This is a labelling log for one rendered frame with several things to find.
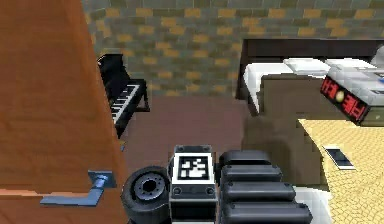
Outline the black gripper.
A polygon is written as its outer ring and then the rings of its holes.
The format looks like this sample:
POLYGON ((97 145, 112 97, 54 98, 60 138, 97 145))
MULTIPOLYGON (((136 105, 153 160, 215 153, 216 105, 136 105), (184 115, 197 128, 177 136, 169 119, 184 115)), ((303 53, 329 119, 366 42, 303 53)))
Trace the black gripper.
POLYGON ((147 166, 132 173, 121 193, 128 224, 170 224, 169 186, 164 167, 147 166))

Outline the black upright piano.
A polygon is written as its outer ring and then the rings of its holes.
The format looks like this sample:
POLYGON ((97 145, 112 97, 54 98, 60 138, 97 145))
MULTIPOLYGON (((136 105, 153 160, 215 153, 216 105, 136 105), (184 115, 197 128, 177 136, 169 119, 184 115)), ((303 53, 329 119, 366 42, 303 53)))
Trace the black upright piano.
POLYGON ((149 112, 147 82, 133 79, 126 71, 122 54, 104 54, 97 64, 118 137, 135 112, 149 112))

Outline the brown wooden room door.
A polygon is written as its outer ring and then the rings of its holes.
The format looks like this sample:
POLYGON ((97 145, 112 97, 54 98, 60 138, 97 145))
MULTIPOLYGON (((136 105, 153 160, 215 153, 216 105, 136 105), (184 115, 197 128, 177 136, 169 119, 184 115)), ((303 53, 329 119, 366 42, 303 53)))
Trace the brown wooden room door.
POLYGON ((80 198, 90 170, 124 176, 81 0, 0 0, 0 224, 126 224, 119 191, 80 198))

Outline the dark wooden bed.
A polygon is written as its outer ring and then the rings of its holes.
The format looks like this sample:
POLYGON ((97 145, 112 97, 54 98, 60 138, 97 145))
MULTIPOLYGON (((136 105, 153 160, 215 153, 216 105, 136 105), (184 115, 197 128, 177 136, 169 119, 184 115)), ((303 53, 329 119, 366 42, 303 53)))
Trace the dark wooden bed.
POLYGON ((237 94, 248 103, 251 116, 242 146, 267 152, 281 167, 297 201, 308 205, 311 224, 333 224, 323 156, 299 121, 350 120, 320 92, 328 73, 296 74, 283 63, 288 58, 324 63, 355 58, 384 69, 384 40, 249 39, 243 44, 237 94))

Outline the white framed phone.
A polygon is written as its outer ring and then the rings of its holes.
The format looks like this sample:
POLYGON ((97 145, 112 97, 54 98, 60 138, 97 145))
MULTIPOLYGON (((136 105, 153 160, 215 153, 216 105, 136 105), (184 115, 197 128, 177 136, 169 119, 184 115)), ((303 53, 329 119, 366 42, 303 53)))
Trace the white framed phone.
POLYGON ((324 150, 339 170, 355 169, 354 165, 339 147, 335 145, 326 145, 324 146, 324 150))

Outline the white pillow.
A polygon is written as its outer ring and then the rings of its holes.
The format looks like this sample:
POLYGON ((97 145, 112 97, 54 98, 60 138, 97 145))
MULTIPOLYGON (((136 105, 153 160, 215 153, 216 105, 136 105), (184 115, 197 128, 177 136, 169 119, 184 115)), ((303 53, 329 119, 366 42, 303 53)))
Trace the white pillow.
POLYGON ((364 60, 355 59, 355 58, 326 59, 325 63, 329 66, 338 66, 338 67, 359 68, 359 69, 374 68, 374 65, 371 65, 370 63, 364 60))
POLYGON ((323 76, 330 69, 329 65, 314 58, 288 58, 283 63, 296 74, 323 76))

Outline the yellow woven table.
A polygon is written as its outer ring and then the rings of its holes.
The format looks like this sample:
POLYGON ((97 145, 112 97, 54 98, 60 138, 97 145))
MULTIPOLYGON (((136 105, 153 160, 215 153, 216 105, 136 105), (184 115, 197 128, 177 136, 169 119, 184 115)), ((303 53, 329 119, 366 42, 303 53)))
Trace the yellow woven table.
POLYGON ((323 156, 333 224, 384 224, 384 127, 346 120, 299 123, 323 156))

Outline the grey box with red print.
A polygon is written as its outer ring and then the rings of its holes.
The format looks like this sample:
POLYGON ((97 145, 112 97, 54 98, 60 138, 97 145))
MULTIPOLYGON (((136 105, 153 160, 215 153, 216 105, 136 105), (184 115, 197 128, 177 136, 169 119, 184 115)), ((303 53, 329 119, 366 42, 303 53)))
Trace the grey box with red print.
POLYGON ((333 66, 320 92, 355 125, 384 127, 384 69, 333 66))

